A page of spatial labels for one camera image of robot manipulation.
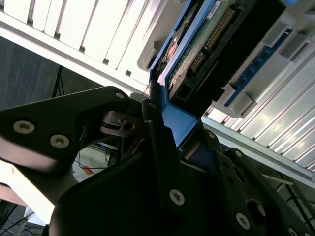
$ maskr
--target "green circuit board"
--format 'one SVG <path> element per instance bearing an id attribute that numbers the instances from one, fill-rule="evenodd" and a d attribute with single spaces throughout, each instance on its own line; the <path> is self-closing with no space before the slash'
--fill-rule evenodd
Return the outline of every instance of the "green circuit board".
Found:
<path id="1" fill-rule="evenodd" d="M 223 29 L 235 14 L 235 11 L 230 8 L 234 2 L 234 0 L 218 0 L 214 3 L 207 18 L 170 75 L 168 79 L 169 91 L 176 84 L 178 78 L 184 76 L 189 68 L 195 72 L 205 59 L 202 49 L 211 49 L 219 38 Z"/>

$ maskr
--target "metal frame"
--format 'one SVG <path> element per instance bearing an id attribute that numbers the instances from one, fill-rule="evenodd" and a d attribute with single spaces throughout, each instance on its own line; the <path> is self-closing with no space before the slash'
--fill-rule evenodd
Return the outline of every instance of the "metal frame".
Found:
<path id="1" fill-rule="evenodd" d="M 146 85 L 77 51 L 13 17 L 0 12 L 0 36 L 104 86 L 116 86 L 130 95 Z"/>
<path id="2" fill-rule="evenodd" d="M 213 131 L 224 145 L 238 148 L 250 158 L 315 188 L 314 175 L 311 171 L 207 117 L 202 117 L 201 120 L 205 128 Z"/>

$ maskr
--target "black metal bracket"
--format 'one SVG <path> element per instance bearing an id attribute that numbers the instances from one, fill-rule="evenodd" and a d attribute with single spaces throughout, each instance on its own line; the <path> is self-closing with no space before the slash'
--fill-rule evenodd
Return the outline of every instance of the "black metal bracket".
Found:
<path id="1" fill-rule="evenodd" d="M 189 213 L 175 141 L 158 103 L 130 100 L 115 87 L 96 88 L 2 111 L 0 122 L 1 158 L 38 176 L 65 175 L 79 150 L 109 135 L 128 139 L 122 159 L 138 152 L 153 158 L 160 204 L 176 215 Z"/>
<path id="2" fill-rule="evenodd" d="M 218 195 L 222 217 L 227 219 L 226 227 L 230 226 L 236 235 L 290 236 L 292 232 L 312 235 L 249 158 L 236 148 L 222 154 L 216 135 L 205 130 L 201 123 L 182 149 L 186 162 L 211 175 L 211 188 Z M 246 218 L 248 229 L 238 221 L 238 213 Z"/>
<path id="3" fill-rule="evenodd" d="M 266 213 L 267 235 L 313 235 L 308 227 L 293 212 L 275 189 L 259 173 L 257 168 L 251 163 L 240 150 L 229 148 L 225 153 L 236 167 L 240 167 L 246 179 L 250 179 L 251 188 L 257 190 L 264 201 L 264 211 Z"/>

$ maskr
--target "metal rod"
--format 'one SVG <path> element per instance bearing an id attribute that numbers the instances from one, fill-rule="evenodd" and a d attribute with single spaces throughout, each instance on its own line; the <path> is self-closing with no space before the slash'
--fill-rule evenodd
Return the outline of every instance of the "metal rod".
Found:
<path id="1" fill-rule="evenodd" d="M 278 187 L 276 187 L 276 191 L 280 192 L 285 187 L 285 183 L 281 183 Z"/>
<path id="2" fill-rule="evenodd" d="M 285 179 L 280 179 L 280 178 L 276 178 L 276 177 L 272 177 L 272 176 L 267 176 L 267 175 L 262 175 L 262 176 L 264 176 L 266 179 L 272 180 L 272 181 L 274 181 L 274 182 L 284 183 L 284 184 L 287 184 L 287 185 L 293 185 L 293 182 L 287 181 L 287 180 L 285 180 Z"/>
<path id="3" fill-rule="evenodd" d="M 279 175 L 281 176 L 282 179 L 285 179 L 284 175 L 282 173 L 279 172 Z M 297 200 L 293 190 L 291 189 L 291 186 L 286 185 L 286 189 L 288 190 L 289 194 L 291 195 L 292 199 L 294 200 L 295 205 L 297 206 L 297 208 L 299 209 L 303 219 L 305 220 L 305 223 L 307 224 L 307 226 L 310 228 L 310 230 L 315 234 L 315 229 L 313 227 L 313 225 L 311 224 L 309 218 L 307 217 L 305 211 L 303 210 L 301 204 L 299 203 L 299 201 Z"/>
<path id="4" fill-rule="evenodd" d="M 294 185 L 293 185 L 294 191 L 300 197 L 301 201 L 305 205 L 306 209 L 309 211 L 309 213 L 312 216 L 312 218 L 315 219 L 315 209 L 314 209 L 314 207 L 311 205 L 309 200 L 305 197 L 305 195 L 303 194 L 303 192 L 301 191 L 299 186 L 297 186 L 296 182 L 293 179 L 291 179 L 290 177 L 288 177 L 288 179 L 291 180 L 294 183 Z"/>
<path id="5" fill-rule="evenodd" d="M 52 97 L 56 97 L 57 96 L 57 90 L 59 88 L 59 82 L 60 82 L 60 78 L 61 78 L 61 72 L 63 71 L 63 67 L 59 66 L 58 69 L 58 73 L 56 76 L 56 82 L 55 82 L 55 86 L 54 86 L 54 90 L 53 90 L 53 96 Z"/>
<path id="6" fill-rule="evenodd" d="M 24 219 L 22 220 L 22 222 L 19 225 L 19 228 L 17 229 L 17 231 L 14 233 L 14 236 L 19 236 L 20 233 L 22 232 L 24 226 L 26 225 L 26 223 L 28 222 L 28 219 Z"/>

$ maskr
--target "screw head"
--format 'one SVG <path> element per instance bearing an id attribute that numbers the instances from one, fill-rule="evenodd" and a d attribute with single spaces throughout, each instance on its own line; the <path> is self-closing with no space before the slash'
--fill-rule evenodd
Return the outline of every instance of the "screw head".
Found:
<path id="1" fill-rule="evenodd" d="M 238 150 L 236 150 L 236 151 L 235 151 L 235 154 L 236 154 L 238 157 L 242 157 L 241 152 L 240 152 L 240 151 L 238 151 Z"/>
<path id="2" fill-rule="evenodd" d="M 182 206 L 185 203 L 185 197 L 178 189 L 172 189 L 169 196 L 176 205 Z"/>
<path id="3" fill-rule="evenodd" d="M 124 97 L 125 97 L 125 96 L 124 96 L 122 93 L 120 93 L 120 92 L 116 92 L 115 95 L 118 96 L 119 98 L 124 98 Z"/>
<path id="4" fill-rule="evenodd" d="M 156 107 L 153 103 L 149 103 L 149 106 L 150 106 L 150 107 L 153 107 L 153 108 Z"/>
<path id="5" fill-rule="evenodd" d="M 211 131 L 209 131 L 208 134 L 209 134 L 209 136 L 210 136 L 211 138 L 213 138 L 213 139 L 216 138 L 216 136 L 214 135 L 214 133 L 212 133 Z"/>
<path id="6" fill-rule="evenodd" d="M 245 229 L 249 230 L 251 228 L 250 222 L 242 213 L 237 213 L 235 216 L 237 222 Z"/>
<path id="7" fill-rule="evenodd" d="M 290 232 L 290 234 L 291 234 L 292 236 L 299 236 L 299 235 L 296 233 L 296 231 L 295 231 L 294 229 L 292 229 L 292 228 L 289 228 L 289 232 Z"/>
<path id="8" fill-rule="evenodd" d="M 35 126 L 29 121 L 20 120 L 13 124 L 13 129 L 20 134 L 29 134 L 35 130 Z"/>
<path id="9" fill-rule="evenodd" d="M 50 138 L 50 144 L 55 148 L 66 148 L 67 146 L 69 146 L 70 141 L 66 136 L 56 134 Z"/>

